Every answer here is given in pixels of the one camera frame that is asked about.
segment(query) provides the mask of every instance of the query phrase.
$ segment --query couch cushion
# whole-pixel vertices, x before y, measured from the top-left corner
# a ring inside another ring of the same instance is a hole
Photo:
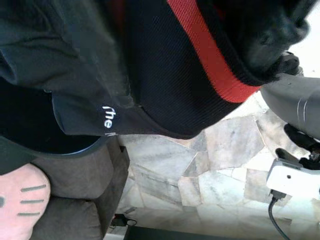
[[[96,199],[106,190],[114,173],[106,145],[80,158],[37,158],[32,163],[48,176],[51,195],[62,198]]]
[[[117,158],[112,159],[114,173],[109,186],[98,199],[94,200],[103,235],[106,234],[117,210],[128,177],[129,156],[125,147],[121,147],[121,151]]]
[[[91,201],[52,197],[30,240],[102,240],[96,205]]]

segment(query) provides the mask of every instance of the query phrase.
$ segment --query white logo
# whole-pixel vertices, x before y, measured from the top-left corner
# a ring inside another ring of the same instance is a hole
[[[112,127],[112,120],[114,119],[116,115],[116,111],[114,108],[109,107],[109,106],[103,106],[102,107],[105,111],[105,118],[106,120],[104,121],[104,126],[107,129],[110,129]]]

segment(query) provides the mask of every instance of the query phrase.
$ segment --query stone floor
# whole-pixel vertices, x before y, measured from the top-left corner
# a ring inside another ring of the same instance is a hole
[[[320,4],[309,19],[310,36],[292,51],[306,76],[319,77]],[[306,155],[284,134],[284,124],[257,92],[191,140],[120,136],[131,165],[117,212],[142,227],[280,240],[268,218],[267,174],[278,147]],[[320,239],[320,201],[287,197],[274,215],[292,240]]]

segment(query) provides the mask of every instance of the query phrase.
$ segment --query red stripe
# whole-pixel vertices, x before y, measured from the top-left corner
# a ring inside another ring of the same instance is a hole
[[[196,0],[167,0],[188,35],[215,91],[231,103],[243,103],[259,86],[237,79],[211,36]]]

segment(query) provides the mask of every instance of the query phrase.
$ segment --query pink sock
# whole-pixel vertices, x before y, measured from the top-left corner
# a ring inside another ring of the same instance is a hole
[[[49,180],[32,164],[1,175],[0,240],[28,240],[49,198]]]

